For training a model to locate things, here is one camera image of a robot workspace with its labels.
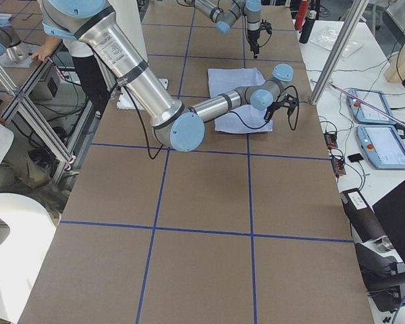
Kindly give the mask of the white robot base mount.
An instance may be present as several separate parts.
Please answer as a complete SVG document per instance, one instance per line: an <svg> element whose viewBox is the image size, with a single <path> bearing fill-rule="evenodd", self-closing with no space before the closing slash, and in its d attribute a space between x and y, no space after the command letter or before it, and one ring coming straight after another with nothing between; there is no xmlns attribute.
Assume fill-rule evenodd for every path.
<svg viewBox="0 0 405 324"><path fill-rule="evenodd" d="M135 109L145 110L146 107L154 109L157 106L165 106L171 100L169 93L166 93L167 98L163 98L163 94L154 90L139 90L136 94L128 86L121 87L121 94L117 102L118 109Z"/></svg>

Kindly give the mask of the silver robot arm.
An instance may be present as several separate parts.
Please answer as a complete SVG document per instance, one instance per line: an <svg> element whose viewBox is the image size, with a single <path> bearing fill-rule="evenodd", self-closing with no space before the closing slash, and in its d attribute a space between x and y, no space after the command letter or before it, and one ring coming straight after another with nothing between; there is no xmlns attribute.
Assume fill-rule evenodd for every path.
<svg viewBox="0 0 405 324"><path fill-rule="evenodd" d="M220 1L216 4L206 0L176 1L176 3L198 10L208 17L222 34L227 34L239 19L244 18L246 40L254 59L259 56L261 47L264 47L271 39L272 26L270 22L262 18L261 1L232 1L227 9L219 6Z"/></svg>
<svg viewBox="0 0 405 324"><path fill-rule="evenodd" d="M288 94L294 70L281 63L260 86L241 86L194 106L173 99L116 22L108 1L43 1L46 34L86 43L151 117L155 138L177 151L193 151L204 139L205 122L249 104L269 122L276 110L299 111L298 96Z"/></svg>

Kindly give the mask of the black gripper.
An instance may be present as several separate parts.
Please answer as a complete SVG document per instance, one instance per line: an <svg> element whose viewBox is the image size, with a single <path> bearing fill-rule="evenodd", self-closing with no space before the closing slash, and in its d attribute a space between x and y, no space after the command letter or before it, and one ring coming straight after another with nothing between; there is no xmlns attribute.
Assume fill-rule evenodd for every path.
<svg viewBox="0 0 405 324"><path fill-rule="evenodd" d="M257 59L259 56L259 49L260 47L264 47L270 40L272 35L272 25L267 20L261 20L258 23L246 23L246 40L250 46L250 50L252 51L253 58ZM261 32L265 31L269 38L266 40L264 44L260 46L259 38L261 36Z"/></svg>
<svg viewBox="0 0 405 324"><path fill-rule="evenodd" d="M266 122L269 122L275 111L277 111L280 108L286 108L287 109L287 116L288 119L292 116L292 114L295 112L296 108L299 107L299 100L297 97L293 97L290 94L285 94L283 99L280 101L274 101L268 108L266 109L266 113L264 116L264 120Z"/></svg>

